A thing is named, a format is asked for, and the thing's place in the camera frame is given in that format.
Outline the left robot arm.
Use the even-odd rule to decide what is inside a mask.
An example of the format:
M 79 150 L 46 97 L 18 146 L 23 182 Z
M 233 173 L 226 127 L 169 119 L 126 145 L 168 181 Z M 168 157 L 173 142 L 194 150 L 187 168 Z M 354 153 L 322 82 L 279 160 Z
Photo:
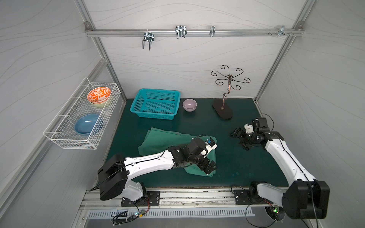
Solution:
M 115 154 L 98 170 L 101 201 L 122 196 L 132 202 L 146 198 L 145 186 L 133 179 L 145 174 L 162 170 L 197 166 L 205 174 L 217 169 L 216 163 L 208 158 L 217 143 L 208 138 L 193 138 L 188 144 L 172 146 L 153 155 L 142 157 L 124 157 Z

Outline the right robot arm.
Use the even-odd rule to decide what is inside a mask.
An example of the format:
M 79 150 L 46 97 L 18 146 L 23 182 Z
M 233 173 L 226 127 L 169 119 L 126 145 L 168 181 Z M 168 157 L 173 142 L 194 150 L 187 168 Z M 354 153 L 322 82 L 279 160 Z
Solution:
M 288 148 L 283 136 L 269 128 L 266 118 L 253 119 L 252 123 L 243 128 L 236 128 L 230 136 L 238 138 L 240 147 L 246 151 L 255 146 L 265 149 L 274 158 L 288 182 L 287 190 L 266 182 L 252 182 L 249 197 L 253 202 L 272 202 L 282 207 L 291 219 L 326 218 L 330 187 L 304 168 Z

